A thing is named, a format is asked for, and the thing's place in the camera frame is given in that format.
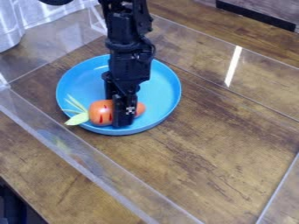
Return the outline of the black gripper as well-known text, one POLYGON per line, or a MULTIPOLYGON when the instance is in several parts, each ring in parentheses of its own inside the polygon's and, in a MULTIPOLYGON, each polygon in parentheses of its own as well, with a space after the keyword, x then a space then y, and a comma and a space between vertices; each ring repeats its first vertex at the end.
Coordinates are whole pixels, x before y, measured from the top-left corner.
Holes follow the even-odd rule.
POLYGON ((132 51, 109 50, 108 71, 101 74, 105 82, 105 98, 112 99, 112 126, 125 127, 136 116, 136 92, 149 80, 155 46, 141 43, 132 51))

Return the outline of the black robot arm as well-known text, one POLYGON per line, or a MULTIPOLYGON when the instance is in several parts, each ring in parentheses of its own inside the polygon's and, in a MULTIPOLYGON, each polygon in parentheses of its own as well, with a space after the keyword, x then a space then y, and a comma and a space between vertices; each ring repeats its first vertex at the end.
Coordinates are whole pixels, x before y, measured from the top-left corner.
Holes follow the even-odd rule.
POLYGON ((80 125, 112 125, 116 128, 133 123, 141 104, 136 93, 140 84, 149 80, 155 45, 145 37, 152 30, 152 17, 145 0, 97 0, 106 24, 105 47, 109 50, 108 71, 104 80, 104 101, 81 108, 65 122, 80 125))

